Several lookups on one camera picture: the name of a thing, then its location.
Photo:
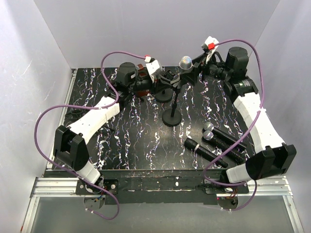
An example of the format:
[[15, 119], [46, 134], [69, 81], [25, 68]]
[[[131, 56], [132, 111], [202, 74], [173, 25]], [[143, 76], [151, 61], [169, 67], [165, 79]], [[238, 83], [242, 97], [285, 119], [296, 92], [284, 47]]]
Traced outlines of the silver glitter microphone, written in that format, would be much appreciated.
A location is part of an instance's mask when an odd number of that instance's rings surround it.
[[192, 59], [189, 56], [183, 56], [179, 62], [179, 67], [182, 70], [189, 70], [192, 68]]

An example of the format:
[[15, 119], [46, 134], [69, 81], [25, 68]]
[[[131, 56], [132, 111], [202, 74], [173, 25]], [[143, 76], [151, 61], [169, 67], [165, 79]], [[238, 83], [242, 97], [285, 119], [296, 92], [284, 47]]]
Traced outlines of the round base microphone stand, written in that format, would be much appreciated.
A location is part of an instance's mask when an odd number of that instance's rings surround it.
[[158, 102], [165, 103], [171, 101], [173, 98], [173, 91], [171, 89], [163, 90], [160, 93], [155, 94], [155, 99]]

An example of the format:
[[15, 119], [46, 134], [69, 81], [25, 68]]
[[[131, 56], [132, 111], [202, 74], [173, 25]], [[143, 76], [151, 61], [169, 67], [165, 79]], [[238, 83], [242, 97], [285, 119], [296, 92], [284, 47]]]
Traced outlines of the black microphone iridescent head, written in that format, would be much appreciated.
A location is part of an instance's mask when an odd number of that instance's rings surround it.
[[204, 131], [211, 131], [213, 132], [219, 139], [223, 140], [230, 146], [236, 143], [238, 140], [231, 135], [225, 133], [224, 131], [216, 128], [211, 122], [206, 122], [203, 126]]

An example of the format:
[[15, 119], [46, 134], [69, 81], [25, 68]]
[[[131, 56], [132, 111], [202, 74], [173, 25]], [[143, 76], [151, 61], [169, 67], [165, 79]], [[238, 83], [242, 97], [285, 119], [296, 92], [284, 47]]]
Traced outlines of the matte black microphone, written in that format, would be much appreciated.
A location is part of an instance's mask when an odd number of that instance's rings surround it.
[[[216, 155], [207, 150], [206, 148], [202, 147], [199, 143], [197, 143], [195, 140], [191, 138], [187, 138], [184, 141], [185, 148], [193, 151], [197, 155], [201, 156], [202, 158], [208, 160], [209, 162], [212, 162], [214, 159], [216, 159]], [[214, 165], [220, 166], [222, 168], [227, 168], [228, 163], [223, 161], [222, 159], [217, 160]]]

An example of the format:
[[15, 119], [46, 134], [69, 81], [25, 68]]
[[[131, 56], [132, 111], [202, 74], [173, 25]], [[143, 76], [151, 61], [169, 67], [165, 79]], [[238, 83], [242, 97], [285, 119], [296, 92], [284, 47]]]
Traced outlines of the black glitter microphone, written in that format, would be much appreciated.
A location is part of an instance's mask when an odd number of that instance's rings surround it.
[[[213, 132], [211, 131], [204, 131], [203, 138], [206, 141], [209, 141], [212, 145], [218, 147], [223, 152], [230, 148], [230, 145], [224, 142], [223, 140], [219, 139]], [[234, 160], [237, 164], [242, 164], [245, 162], [244, 155], [239, 152], [236, 148], [233, 148], [231, 151], [227, 153], [227, 156]]]

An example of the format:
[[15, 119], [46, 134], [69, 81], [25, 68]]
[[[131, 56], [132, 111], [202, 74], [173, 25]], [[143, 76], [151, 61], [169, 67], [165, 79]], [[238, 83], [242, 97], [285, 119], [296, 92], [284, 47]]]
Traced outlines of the small black tripod stand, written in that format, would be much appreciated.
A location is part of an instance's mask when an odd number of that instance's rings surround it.
[[100, 130], [101, 130], [101, 131], [107, 130], [108, 132], [111, 132], [111, 133], [114, 133], [114, 132], [115, 132], [114, 129], [110, 128], [110, 127], [107, 126], [107, 125], [103, 125], [103, 126], [100, 128]]

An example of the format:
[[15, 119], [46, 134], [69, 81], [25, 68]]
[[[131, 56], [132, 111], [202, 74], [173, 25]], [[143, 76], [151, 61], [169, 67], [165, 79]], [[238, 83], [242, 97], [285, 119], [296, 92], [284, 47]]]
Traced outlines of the tall black tripod stand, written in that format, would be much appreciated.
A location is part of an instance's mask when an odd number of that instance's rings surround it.
[[65, 114], [65, 119], [77, 119], [81, 117], [82, 110], [71, 110]]

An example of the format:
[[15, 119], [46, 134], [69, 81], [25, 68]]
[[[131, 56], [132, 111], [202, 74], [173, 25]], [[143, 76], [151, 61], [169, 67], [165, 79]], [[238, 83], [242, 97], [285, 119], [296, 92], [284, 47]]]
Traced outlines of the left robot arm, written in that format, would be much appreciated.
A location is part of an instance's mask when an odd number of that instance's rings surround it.
[[86, 180], [86, 187], [92, 194], [99, 194], [104, 187], [103, 181], [99, 179], [100, 172], [90, 162], [87, 149], [92, 136], [119, 114], [133, 95], [161, 93], [176, 87], [178, 81], [178, 76], [170, 70], [164, 71], [157, 60], [145, 66], [122, 63], [112, 81], [114, 89], [107, 90], [95, 109], [67, 127], [61, 125], [56, 129], [53, 155]]

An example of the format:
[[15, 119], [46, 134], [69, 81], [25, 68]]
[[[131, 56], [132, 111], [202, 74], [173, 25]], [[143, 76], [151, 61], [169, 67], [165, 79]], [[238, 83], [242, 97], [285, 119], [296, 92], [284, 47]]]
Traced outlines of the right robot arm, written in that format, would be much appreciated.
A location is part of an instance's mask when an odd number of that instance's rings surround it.
[[279, 136], [263, 108], [263, 94], [247, 75], [247, 50], [231, 47], [225, 61], [212, 61], [215, 50], [205, 50], [196, 59], [185, 56], [179, 66], [183, 76], [196, 78], [200, 73], [223, 81], [224, 91], [242, 116], [251, 135], [255, 155], [241, 165], [222, 172], [216, 184], [226, 192], [250, 180], [285, 174], [296, 156], [294, 145], [288, 145]]

